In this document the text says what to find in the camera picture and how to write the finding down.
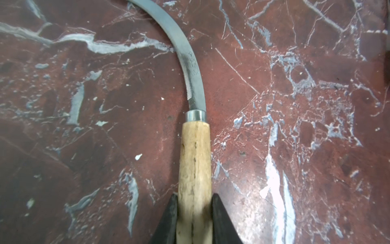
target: dark spot on handle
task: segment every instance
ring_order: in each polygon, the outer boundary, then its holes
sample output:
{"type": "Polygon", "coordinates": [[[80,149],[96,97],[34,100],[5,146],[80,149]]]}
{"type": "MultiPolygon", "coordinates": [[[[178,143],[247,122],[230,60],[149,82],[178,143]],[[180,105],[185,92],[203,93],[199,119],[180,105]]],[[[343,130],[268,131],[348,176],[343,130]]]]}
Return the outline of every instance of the dark spot on handle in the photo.
{"type": "Polygon", "coordinates": [[[191,244],[193,243],[194,243],[194,222],[191,223],[191,244]]]}

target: red marble surface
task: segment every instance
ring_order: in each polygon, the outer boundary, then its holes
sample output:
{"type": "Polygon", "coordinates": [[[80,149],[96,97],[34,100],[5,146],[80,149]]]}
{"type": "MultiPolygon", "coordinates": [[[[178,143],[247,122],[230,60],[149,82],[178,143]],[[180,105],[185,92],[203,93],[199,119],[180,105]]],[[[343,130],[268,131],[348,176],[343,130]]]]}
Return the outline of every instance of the red marble surface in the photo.
{"type": "MultiPolygon", "coordinates": [[[[386,1],[157,3],[196,54],[243,242],[390,243],[386,1]]],[[[0,6],[1,243],[146,243],[188,106],[166,35],[122,0],[0,6]]]]}

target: sickle handle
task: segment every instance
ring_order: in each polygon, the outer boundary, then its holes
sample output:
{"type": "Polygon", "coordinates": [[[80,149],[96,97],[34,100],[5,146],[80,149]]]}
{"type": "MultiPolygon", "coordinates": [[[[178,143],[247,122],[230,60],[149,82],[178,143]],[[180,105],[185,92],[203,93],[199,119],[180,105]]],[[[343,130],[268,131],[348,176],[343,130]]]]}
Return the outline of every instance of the sickle handle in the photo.
{"type": "Polygon", "coordinates": [[[183,124],[177,244],[212,244],[210,126],[203,121],[183,124]]]}

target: black holder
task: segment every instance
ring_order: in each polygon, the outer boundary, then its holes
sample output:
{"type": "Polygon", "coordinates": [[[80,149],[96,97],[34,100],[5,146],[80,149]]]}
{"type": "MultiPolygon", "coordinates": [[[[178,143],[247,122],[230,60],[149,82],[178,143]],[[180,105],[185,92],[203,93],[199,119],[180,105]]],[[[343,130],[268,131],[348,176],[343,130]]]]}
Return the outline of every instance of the black holder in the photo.
{"type": "MultiPolygon", "coordinates": [[[[212,198],[213,244],[243,244],[218,194],[212,198]]],[[[149,244],[176,244],[177,195],[172,194],[149,244]]]]}

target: curved steel blade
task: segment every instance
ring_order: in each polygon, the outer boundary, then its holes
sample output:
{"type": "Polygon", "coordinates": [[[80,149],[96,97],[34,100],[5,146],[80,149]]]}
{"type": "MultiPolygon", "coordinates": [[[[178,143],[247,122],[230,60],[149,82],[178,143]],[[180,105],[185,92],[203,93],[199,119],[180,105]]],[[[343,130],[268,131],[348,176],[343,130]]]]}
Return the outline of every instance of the curved steel blade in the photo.
{"type": "Polygon", "coordinates": [[[198,62],[183,31],[159,5],[150,0],[128,0],[147,12],[165,31],[171,40],[180,61],[187,89],[187,99],[190,110],[200,109],[206,111],[206,101],[202,77],[198,62]]]}

